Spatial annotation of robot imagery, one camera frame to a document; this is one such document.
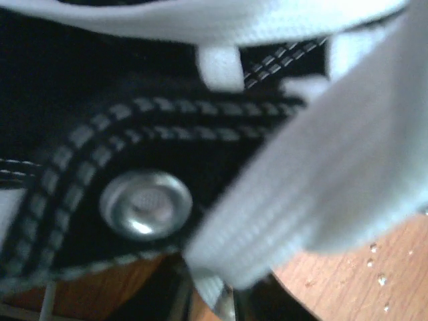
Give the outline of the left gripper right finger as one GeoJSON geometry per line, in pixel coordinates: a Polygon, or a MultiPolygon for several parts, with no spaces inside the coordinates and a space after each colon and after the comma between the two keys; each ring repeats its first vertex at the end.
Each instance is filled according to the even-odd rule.
{"type": "Polygon", "coordinates": [[[319,321],[307,306],[269,274],[252,287],[233,291],[236,320],[319,321]]]}

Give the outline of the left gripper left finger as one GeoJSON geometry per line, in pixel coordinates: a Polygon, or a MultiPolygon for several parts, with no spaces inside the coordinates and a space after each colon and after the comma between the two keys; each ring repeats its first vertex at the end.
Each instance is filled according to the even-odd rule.
{"type": "Polygon", "coordinates": [[[2,320],[191,320],[193,286],[181,259],[138,261],[1,300],[2,320]]]}

